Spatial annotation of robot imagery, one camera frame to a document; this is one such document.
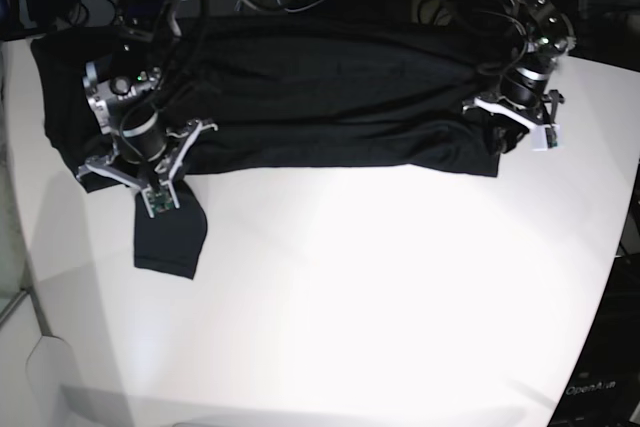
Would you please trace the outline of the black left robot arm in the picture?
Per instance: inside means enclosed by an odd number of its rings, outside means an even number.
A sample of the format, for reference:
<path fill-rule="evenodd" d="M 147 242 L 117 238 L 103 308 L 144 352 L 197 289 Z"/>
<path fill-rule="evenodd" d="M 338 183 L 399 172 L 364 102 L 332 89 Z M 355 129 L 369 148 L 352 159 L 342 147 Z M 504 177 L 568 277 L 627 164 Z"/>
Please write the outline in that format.
<path fill-rule="evenodd" d="M 440 0 L 452 20 L 468 32 L 484 38 L 497 35 L 497 29 L 474 24 L 464 16 L 454 0 Z M 521 40 L 521 46 L 500 64 L 484 64 L 478 72 L 494 82 L 488 90 L 463 105 L 465 111 L 481 109 L 492 116 L 506 118 L 525 129 L 535 151 L 549 151 L 560 144 L 557 109 L 565 101 L 561 93 L 548 88 L 559 59 L 576 44 L 569 18 L 552 0 L 496 0 L 499 8 L 488 8 L 469 0 L 472 16 L 500 20 L 508 24 Z"/>

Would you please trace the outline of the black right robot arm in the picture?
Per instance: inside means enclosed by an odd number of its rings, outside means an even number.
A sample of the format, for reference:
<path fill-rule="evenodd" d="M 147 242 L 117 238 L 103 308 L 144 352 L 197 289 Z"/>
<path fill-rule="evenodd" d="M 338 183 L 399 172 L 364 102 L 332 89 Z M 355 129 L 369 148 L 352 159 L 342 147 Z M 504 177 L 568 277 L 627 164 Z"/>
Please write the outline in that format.
<path fill-rule="evenodd" d="M 114 50 L 85 66 L 86 100 L 111 149 L 87 158 L 76 177 L 94 174 L 132 189 L 150 218 L 180 207 L 175 184 L 187 153 L 218 128 L 201 119 L 174 128 L 162 119 L 183 91 L 209 12 L 209 0 L 117 0 Z"/>

